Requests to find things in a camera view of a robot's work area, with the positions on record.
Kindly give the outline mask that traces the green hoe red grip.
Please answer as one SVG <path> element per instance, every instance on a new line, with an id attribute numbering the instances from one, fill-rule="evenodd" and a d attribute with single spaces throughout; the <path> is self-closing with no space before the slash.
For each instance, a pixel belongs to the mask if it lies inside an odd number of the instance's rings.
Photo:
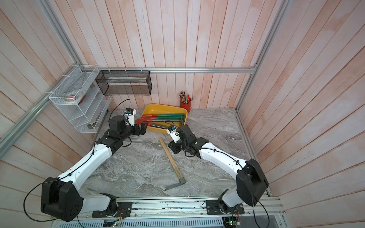
<path id="1" fill-rule="evenodd" d="M 150 114 L 150 115 L 142 115 L 141 119 L 185 119 L 185 114 Z"/>
<path id="2" fill-rule="evenodd" d="M 168 123 L 168 124 L 183 124 L 185 116 L 178 115 L 146 115 L 142 116 L 139 121 L 151 123 Z"/>

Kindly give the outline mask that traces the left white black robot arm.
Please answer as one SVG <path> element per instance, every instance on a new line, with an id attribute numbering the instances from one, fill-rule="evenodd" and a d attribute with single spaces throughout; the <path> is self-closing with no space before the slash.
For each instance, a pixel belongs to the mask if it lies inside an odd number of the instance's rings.
<path id="1" fill-rule="evenodd" d="M 69 222 L 79 214 L 99 211 L 107 217 L 118 212 L 117 198 L 107 193 L 81 197 L 79 190 L 88 177 L 124 146 L 132 135 L 144 135 L 147 123 L 130 123 L 125 116 L 114 116 L 109 128 L 91 151 L 57 178 L 47 178 L 41 188 L 42 213 Z"/>

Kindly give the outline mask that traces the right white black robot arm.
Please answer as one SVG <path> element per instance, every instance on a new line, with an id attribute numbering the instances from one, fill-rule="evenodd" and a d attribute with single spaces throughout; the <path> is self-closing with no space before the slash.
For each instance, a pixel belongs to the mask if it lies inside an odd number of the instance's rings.
<path id="1" fill-rule="evenodd" d="M 254 207 L 269 187 L 269 182 L 255 159 L 246 161 L 224 152 L 208 140 L 197 138 L 188 125 L 179 128 L 170 125 L 166 131 L 173 139 L 168 147 L 174 154 L 183 151 L 186 157 L 209 161 L 235 179 L 235 188 L 225 190 L 217 200 L 206 201 L 207 210 L 228 214 L 242 203 Z"/>

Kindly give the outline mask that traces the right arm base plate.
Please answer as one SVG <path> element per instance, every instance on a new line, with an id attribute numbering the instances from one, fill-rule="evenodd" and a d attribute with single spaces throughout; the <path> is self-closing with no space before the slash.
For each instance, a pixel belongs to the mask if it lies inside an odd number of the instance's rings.
<path id="1" fill-rule="evenodd" d="M 206 200 L 205 208 L 208 215 L 243 215 L 245 214 L 242 204 L 235 207 L 228 207 L 219 200 Z"/>

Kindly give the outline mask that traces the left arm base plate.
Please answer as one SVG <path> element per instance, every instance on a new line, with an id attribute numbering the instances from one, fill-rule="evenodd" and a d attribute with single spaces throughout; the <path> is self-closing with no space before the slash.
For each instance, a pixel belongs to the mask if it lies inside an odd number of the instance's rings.
<path id="1" fill-rule="evenodd" d="M 132 202 L 114 202 L 104 211 L 94 211 L 93 218 L 127 218 L 130 217 Z"/>

